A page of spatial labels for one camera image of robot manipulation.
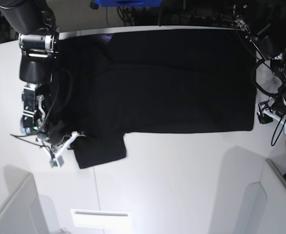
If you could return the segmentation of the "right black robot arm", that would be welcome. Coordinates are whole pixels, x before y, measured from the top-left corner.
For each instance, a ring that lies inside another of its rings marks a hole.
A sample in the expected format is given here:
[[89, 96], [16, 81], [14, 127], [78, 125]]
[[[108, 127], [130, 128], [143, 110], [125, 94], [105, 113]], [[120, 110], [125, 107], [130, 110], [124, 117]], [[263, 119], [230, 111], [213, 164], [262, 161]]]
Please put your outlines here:
[[35, 136], [50, 154], [69, 148], [75, 137], [61, 120], [73, 95], [73, 77], [58, 63], [59, 31], [44, 0], [0, 0], [0, 12], [18, 33], [21, 49], [21, 136]]

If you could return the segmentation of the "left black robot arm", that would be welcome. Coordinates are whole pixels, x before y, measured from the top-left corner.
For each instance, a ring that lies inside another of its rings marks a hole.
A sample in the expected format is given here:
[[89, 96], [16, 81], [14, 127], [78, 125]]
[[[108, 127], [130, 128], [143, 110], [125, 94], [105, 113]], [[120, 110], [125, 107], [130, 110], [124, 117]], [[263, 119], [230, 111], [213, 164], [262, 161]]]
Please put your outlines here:
[[246, 33], [246, 38], [253, 44], [261, 59], [253, 70], [266, 62], [270, 63], [270, 71], [281, 82], [276, 93], [266, 91], [254, 76], [252, 83], [273, 104], [265, 101], [258, 105], [258, 118], [262, 124], [273, 121], [265, 117], [265, 110], [278, 117], [286, 115], [286, 35], [280, 25], [282, 9], [286, 0], [239, 0], [233, 7], [233, 18], [237, 29]]

